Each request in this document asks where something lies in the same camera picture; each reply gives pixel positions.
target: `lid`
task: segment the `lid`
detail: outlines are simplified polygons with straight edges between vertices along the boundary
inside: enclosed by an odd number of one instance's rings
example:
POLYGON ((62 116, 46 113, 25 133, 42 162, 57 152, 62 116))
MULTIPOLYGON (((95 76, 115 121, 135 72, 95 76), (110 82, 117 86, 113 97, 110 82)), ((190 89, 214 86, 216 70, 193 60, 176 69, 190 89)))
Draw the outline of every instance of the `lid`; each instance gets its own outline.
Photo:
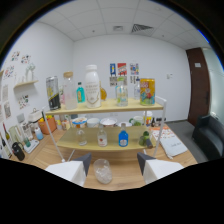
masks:
POLYGON ((70 78, 73 76, 73 72, 69 71, 69 72, 64 72, 64 77, 65 78, 70 78))
POLYGON ((152 112, 151 111, 147 111, 147 116, 148 117, 152 117, 152 112))
POLYGON ((87 65, 86 70, 97 70, 97 66, 96 65, 87 65))

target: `poster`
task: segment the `poster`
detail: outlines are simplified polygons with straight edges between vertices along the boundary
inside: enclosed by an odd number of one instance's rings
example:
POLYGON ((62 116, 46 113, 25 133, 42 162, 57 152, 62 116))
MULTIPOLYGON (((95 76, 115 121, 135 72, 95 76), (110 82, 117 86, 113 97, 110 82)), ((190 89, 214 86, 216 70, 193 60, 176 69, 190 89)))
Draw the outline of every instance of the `poster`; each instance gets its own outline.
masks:
POLYGON ((117 63, 118 75, 127 75, 126 63, 117 63))
POLYGON ((8 101, 8 85, 4 85, 3 86, 3 90, 2 90, 2 101, 8 101))
POLYGON ((20 54, 20 51, 15 51, 15 52, 12 54, 11 61, 18 61, 19 54, 20 54))
POLYGON ((23 109, 24 107, 29 106, 29 96, 28 96, 28 95, 26 95, 26 96, 21 96, 21 97, 18 99, 18 103, 19 103, 19 108, 20 108, 20 109, 23 109))
POLYGON ((10 110, 9 101, 7 101, 4 104, 4 109, 5 109, 5 117, 6 117, 6 119, 10 118, 11 117, 11 110, 10 110))
POLYGON ((22 64, 29 64, 30 63, 30 58, 31 58, 31 56, 28 55, 28 54, 23 55, 22 59, 21 59, 21 63, 22 64))
POLYGON ((110 64, 110 75, 116 76, 116 65, 115 64, 110 64))
POLYGON ((117 77, 109 77, 110 78, 110 86, 116 86, 117 85, 117 77))
POLYGON ((13 66, 10 65, 9 67, 7 67, 5 70, 4 79, 13 77, 13 72, 14 72, 14 65, 13 66))
POLYGON ((0 122, 3 122, 2 105, 0 104, 0 122))
POLYGON ((138 63, 130 64, 131 75, 139 75, 139 65, 138 63))

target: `brown door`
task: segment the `brown door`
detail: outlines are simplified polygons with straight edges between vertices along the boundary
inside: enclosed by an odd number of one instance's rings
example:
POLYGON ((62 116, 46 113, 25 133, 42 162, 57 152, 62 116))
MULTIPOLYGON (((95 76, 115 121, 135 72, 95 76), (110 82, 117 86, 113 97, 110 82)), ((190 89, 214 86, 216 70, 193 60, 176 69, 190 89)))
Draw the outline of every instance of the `brown door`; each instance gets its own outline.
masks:
POLYGON ((196 125, 198 116, 207 115, 210 105, 210 80, 201 48, 186 50, 191 73, 191 103, 188 122, 196 125))

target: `cardboard box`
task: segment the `cardboard box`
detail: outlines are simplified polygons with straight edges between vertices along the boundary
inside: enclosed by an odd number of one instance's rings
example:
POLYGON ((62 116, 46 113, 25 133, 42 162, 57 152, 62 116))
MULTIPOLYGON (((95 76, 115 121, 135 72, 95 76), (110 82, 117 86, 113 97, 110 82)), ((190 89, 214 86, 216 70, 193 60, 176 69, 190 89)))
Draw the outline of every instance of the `cardboard box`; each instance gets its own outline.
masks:
MULTIPOLYGON (((48 122, 48 125, 50 127, 51 133, 54 132, 57 129, 54 117, 52 117, 49 120, 47 120, 47 122, 48 122)), ((49 135, 50 134, 49 131, 48 131, 48 128, 47 128, 46 121, 44 121, 44 122, 39 122, 38 121, 38 124, 39 124, 40 129, 41 129, 43 134, 45 134, 45 135, 49 135)))

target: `white bottle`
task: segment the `white bottle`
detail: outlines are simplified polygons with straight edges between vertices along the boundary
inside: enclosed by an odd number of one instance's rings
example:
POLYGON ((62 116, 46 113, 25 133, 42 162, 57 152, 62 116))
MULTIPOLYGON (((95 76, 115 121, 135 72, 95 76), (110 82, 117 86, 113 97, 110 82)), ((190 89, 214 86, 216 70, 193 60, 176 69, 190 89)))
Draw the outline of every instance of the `white bottle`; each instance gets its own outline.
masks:
POLYGON ((88 108, 97 108, 101 106, 100 80, 96 65, 86 66, 85 93, 86 106, 88 108))

